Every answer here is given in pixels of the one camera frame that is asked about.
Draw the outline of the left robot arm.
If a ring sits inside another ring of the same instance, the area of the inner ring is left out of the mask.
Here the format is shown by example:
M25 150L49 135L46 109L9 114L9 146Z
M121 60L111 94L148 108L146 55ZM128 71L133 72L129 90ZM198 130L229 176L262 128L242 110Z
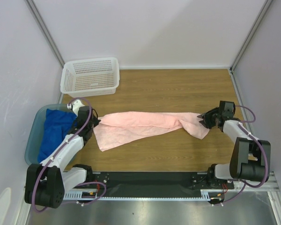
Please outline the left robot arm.
M99 122L96 111L80 100L68 105L49 105L38 111L25 153L29 163L26 203L33 207L57 208L72 188L99 187L91 166L76 164L65 171Z

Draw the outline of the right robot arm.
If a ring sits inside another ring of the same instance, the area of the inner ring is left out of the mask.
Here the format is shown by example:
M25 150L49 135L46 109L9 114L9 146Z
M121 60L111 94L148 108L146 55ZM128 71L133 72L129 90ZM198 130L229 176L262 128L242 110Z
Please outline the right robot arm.
M234 102L220 101L218 107L197 116L205 128L219 128L234 143L228 164L209 167L206 182L211 188L218 188L223 180L238 180L251 188L259 188L269 179L271 144L244 127L235 117L236 108Z

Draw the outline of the pink towel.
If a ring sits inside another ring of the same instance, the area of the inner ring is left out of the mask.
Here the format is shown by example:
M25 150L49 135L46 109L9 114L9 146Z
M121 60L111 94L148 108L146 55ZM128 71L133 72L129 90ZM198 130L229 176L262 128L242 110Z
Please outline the pink towel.
M97 145L104 152L118 146L183 128L189 135L203 139L209 132L192 112L118 112L101 118L94 128Z

